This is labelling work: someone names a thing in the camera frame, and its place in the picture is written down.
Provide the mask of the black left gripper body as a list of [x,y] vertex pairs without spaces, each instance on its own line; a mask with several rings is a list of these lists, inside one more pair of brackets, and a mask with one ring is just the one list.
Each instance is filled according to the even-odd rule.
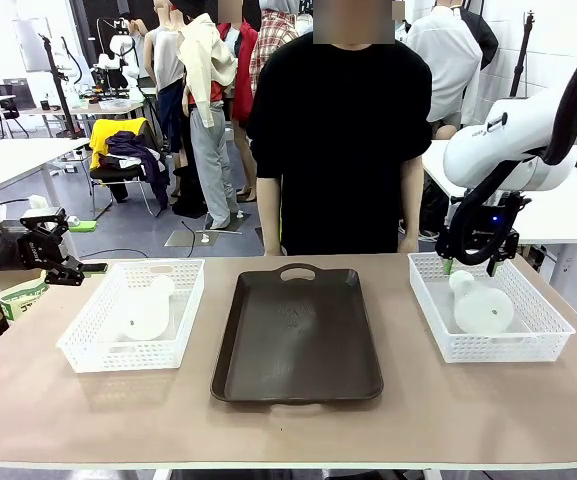
[[23,264],[28,268],[61,272],[71,258],[62,244],[63,233],[61,227],[52,230],[37,227],[24,233],[17,241]]

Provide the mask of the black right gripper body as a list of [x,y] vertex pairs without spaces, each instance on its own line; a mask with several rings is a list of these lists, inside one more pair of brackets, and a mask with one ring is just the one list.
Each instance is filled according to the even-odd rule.
[[485,205],[474,191],[455,212],[455,258],[460,263],[483,263],[493,257],[508,237],[522,209],[522,194],[502,195],[501,205]]

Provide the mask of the translucent white conical flask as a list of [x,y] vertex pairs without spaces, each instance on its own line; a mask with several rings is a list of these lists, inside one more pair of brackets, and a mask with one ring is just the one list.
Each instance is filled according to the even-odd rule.
[[169,324],[174,281],[156,276],[147,286],[125,292],[113,310],[113,325],[120,340],[151,341],[164,334]]
[[453,316],[456,325],[472,335],[497,335],[507,331],[514,317],[514,307],[503,291],[484,285],[464,270],[449,277],[453,293]]

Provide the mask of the person's left forearm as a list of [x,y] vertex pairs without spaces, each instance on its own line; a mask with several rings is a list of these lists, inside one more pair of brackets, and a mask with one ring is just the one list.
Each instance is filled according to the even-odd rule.
[[420,156],[401,166],[401,206],[404,236],[419,236],[420,210],[424,186],[424,168]]

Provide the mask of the green and white tape box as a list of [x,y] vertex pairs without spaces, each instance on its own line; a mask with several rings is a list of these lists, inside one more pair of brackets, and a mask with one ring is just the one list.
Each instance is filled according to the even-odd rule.
[[0,307],[8,322],[14,322],[23,316],[49,289],[45,277],[46,274],[41,272],[35,279],[0,291]]

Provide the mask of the white perforated plastic basket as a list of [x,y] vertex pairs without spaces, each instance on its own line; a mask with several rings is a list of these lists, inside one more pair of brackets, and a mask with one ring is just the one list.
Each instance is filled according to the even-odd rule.
[[527,363],[557,360],[575,329],[509,262],[489,277],[484,264],[453,262],[452,273],[464,270],[486,286],[506,293],[514,317],[506,332],[472,335],[463,332],[453,316],[450,275],[443,272],[442,258],[435,253],[408,256],[410,285],[447,363]]
[[[177,369],[182,363],[204,291],[203,259],[163,259],[113,265],[57,341],[77,373]],[[130,289],[167,275],[175,284],[168,328],[151,341],[120,340],[113,310]]]

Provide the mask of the yellow garment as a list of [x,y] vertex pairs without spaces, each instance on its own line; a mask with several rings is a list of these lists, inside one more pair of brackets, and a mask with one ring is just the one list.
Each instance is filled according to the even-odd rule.
[[94,123],[89,141],[89,147],[92,149],[90,170],[99,168],[100,158],[109,153],[107,140],[110,137],[122,131],[138,135],[144,124],[148,124],[148,120],[144,117],[123,120],[98,119]]

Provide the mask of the black office chair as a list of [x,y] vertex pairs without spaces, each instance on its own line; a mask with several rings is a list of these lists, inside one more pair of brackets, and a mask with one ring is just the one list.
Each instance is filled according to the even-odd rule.
[[3,138],[14,138],[9,121],[13,121],[26,137],[29,137],[27,130],[19,122],[20,113],[15,98],[13,86],[0,83],[0,130]]

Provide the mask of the person in black sweater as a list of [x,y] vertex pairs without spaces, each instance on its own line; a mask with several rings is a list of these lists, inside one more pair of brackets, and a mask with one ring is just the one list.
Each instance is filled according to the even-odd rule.
[[283,254],[398,253],[401,166],[432,141],[432,75],[406,45],[304,35],[263,67],[247,124],[258,178],[280,181]]

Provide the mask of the cluttered background desk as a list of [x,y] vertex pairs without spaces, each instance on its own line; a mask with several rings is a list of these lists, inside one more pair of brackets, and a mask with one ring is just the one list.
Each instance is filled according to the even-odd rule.
[[50,138],[58,136],[58,130],[64,131],[67,114],[70,114],[72,125],[76,132],[89,134],[93,124],[100,118],[136,118],[144,112],[148,98],[141,92],[135,98],[101,97],[66,98],[62,103],[56,95],[46,95],[34,108],[20,108],[22,116],[37,117],[41,126]]

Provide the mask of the dark brown plastic tray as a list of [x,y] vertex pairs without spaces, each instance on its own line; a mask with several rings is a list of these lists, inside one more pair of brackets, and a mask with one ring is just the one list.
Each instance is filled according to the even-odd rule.
[[226,403],[368,401],[384,387],[359,274],[292,263],[238,275],[211,394]]

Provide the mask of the mannequin with white shirt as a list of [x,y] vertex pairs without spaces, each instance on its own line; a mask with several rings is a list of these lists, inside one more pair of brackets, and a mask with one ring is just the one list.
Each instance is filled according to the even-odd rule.
[[442,140],[472,123],[483,58],[457,4],[457,0],[436,0],[430,13],[412,24],[405,39],[431,70],[427,121],[434,137]]

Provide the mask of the black hanging garment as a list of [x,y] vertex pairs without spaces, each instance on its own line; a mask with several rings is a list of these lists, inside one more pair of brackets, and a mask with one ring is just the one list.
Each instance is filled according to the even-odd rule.
[[482,51],[480,69],[485,69],[495,58],[499,48],[496,35],[480,14],[476,14],[464,7],[460,8],[460,16],[468,26],[474,39]]

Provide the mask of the mannequin with plaid shirt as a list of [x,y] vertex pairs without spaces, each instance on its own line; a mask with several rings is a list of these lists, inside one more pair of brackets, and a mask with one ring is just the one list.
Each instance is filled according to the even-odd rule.
[[261,71],[274,52],[298,37],[297,15],[261,7],[261,26],[252,50],[249,65],[252,95],[258,88]]

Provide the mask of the grey mannequin base plate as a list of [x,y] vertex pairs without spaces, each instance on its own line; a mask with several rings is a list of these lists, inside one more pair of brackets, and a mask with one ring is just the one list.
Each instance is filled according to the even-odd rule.
[[212,247],[218,238],[219,234],[213,231],[174,230],[164,246],[169,248]]

